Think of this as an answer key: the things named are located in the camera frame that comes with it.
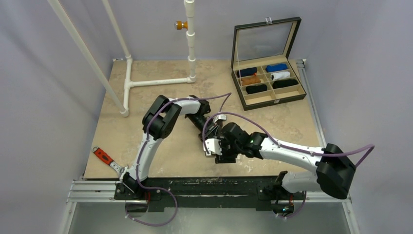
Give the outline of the orange knob on pipe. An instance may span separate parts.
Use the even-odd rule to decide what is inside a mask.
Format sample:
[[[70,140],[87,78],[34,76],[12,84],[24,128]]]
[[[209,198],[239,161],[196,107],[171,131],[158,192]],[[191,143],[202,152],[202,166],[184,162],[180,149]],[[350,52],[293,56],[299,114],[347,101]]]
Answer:
[[[176,30],[188,30],[188,22],[187,21],[176,21],[174,23],[174,27]]]

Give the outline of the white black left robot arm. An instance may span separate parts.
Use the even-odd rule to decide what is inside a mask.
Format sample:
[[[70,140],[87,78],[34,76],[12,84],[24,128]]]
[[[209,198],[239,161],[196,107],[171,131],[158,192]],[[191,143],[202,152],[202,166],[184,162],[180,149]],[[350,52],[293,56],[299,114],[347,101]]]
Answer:
[[[218,135],[218,130],[227,116],[219,113],[210,119],[205,114],[210,113],[210,98],[188,96],[185,98],[167,98],[160,95],[144,115],[143,137],[138,149],[136,160],[120,175],[126,193],[132,199],[140,199],[145,194],[144,181],[149,177],[150,165],[156,151],[164,139],[172,132],[179,116],[185,116],[201,131],[201,142],[209,143],[209,139]]]

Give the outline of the navy rolled underwear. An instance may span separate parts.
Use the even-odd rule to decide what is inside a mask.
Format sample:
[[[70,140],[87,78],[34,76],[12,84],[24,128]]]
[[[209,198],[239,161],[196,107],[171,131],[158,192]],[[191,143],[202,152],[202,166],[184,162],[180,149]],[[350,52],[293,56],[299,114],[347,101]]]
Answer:
[[[258,69],[256,67],[252,68],[245,68],[242,70],[239,70],[236,72],[237,77],[243,78],[243,77],[248,77],[248,76],[255,76],[257,73]]]

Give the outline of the blue rolled underwear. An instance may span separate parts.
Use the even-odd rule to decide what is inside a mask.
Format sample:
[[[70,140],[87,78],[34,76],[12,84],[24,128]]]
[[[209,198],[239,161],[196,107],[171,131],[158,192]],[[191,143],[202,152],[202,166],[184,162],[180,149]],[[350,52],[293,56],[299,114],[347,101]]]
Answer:
[[[265,68],[267,73],[273,73],[273,72],[283,71],[283,70],[287,70],[287,69],[288,69],[288,66],[285,63],[280,63],[280,64],[276,64],[276,65],[268,65]]]

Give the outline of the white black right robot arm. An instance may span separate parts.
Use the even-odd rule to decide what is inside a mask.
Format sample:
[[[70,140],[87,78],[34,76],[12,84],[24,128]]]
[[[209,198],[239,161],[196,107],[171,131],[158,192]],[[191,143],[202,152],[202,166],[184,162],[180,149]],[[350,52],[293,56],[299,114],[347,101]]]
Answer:
[[[346,199],[356,172],[355,164],[334,144],[324,148],[301,146],[267,133],[249,134],[234,122],[226,124],[217,136],[206,139],[204,152],[215,156],[216,163],[233,163],[238,155],[244,155],[303,168],[299,173],[287,172],[274,184],[274,194],[279,198],[300,191],[322,191]]]

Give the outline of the white rolled underwear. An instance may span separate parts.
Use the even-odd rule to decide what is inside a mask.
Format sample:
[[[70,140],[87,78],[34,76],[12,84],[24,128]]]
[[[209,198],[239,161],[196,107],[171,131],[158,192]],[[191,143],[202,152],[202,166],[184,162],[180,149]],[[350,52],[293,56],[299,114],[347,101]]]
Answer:
[[[271,79],[272,80],[285,79],[285,78],[289,78],[290,75],[291,73],[289,71],[273,72],[271,74]]]

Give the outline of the beige compartment organizer box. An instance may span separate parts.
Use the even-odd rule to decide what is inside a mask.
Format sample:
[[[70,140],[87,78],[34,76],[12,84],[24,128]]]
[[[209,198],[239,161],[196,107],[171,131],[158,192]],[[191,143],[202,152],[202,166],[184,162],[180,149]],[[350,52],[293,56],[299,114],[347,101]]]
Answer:
[[[231,75],[240,97],[244,110],[253,110],[262,107],[284,104],[292,101],[302,100],[307,93],[304,90],[298,72],[289,61],[297,32],[301,23],[300,17],[274,20],[267,17],[264,22],[241,24],[234,27],[233,45],[231,55]],[[272,73],[267,73],[268,65],[285,63],[287,70],[291,73],[289,78],[296,79],[299,84],[273,89],[275,80],[271,79]],[[247,86],[240,84],[241,78],[236,72],[245,68],[256,67],[256,75],[261,83],[251,85],[267,85],[267,91],[248,95],[245,91]]]

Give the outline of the black rolled underwear right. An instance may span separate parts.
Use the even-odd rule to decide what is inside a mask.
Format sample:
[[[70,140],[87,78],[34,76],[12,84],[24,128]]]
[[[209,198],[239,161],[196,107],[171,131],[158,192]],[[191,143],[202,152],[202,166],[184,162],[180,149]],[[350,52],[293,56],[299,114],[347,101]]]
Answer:
[[[285,88],[285,87],[290,87],[294,85],[298,85],[299,82],[296,79],[284,79],[284,80],[276,80],[272,84],[273,89],[278,89],[278,88]]]

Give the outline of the white pvc pipe frame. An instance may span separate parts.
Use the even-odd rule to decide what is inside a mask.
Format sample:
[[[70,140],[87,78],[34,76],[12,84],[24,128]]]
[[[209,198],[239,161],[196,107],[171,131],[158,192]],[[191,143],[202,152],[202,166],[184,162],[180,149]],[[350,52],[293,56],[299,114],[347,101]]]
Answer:
[[[186,78],[172,78],[172,79],[159,79],[159,80],[149,80],[149,81],[132,81],[131,80],[131,69],[133,64],[132,55],[127,47],[127,44],[124,40],[124,37],[120,31],[120,27],[117,23],[117,20],[114,16],[110,3],[107,0],[103,0],[103,6],[106,10],[106,13],[110,19],[112,27],[115,31],[117,39],[120,42],[121,48],[125,54],[126,59],[126,74],[124,79],[123,87],[123,100],[121,101],[114,89],[109,84],[107,76],[103,73],[102,69],[97,64],[95,58],[90,52],[88,46],[83,40],[82,36],[78,32],[76,26],[73,24],[69,15],[67,14],[65,8],[62,6],[58,0],[49,0],[49,5],[53,9],[56,16],[59,18],[64,28],[67,30],[81,53],[83,54],[86,61],[89,63],[97,78],[100,80],[101,84],[104,86],[106,92],[112,98],[114,104],[119,109],[119,113],[123,117],[129,116],[129,96],[130,90],[136,87],[144,86],[158,86],[158,85],[167,85],[167,84],[181,84],[181,83],[194,83],[197,80],[196,77],[196,57],[195,57],[195,31],[194,31],[194,15],[195,15],[195,1],[186,0],[184,1],[185,12],[188,22],[188,30],[186,30],[186,38],[188,42],[188,64],[189,64],[189,76]]]

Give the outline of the red handled clamp tool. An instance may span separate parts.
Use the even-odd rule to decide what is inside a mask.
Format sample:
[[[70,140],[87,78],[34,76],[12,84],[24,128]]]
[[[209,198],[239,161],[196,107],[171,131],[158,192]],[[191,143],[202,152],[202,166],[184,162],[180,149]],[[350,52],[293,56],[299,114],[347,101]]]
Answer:
[[[98,157],[102,162],[110,166],[114,171],[116,171],[117,175],[120,176],[124,171],[125,168],[120,166],[116,163],[105,151],[103,151],[100,147],[94,146],[92,147],[92,153]]]

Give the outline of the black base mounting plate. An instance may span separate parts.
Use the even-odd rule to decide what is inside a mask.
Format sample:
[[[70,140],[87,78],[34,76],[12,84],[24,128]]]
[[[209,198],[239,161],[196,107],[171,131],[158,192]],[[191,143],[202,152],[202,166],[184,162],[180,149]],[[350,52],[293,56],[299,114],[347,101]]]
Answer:
[[[303,192],[289,193],[276,176],[153,177],[144,181],[142,193],[131,193],[116,183],[114,199],[147,201],[149,212],[165,208],[241,208],[256,211],[292,212],[292,202]]]

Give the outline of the brown rolled underwear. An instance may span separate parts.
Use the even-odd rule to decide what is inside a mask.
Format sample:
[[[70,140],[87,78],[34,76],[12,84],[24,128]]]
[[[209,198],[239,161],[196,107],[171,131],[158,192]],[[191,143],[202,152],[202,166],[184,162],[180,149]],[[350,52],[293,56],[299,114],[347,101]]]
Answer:
[[[257,75],[242,77],[240,81],[240,84],[242,86],[247,86],[247,85],[257,84],[257,83],[261,83],[261,80]]]

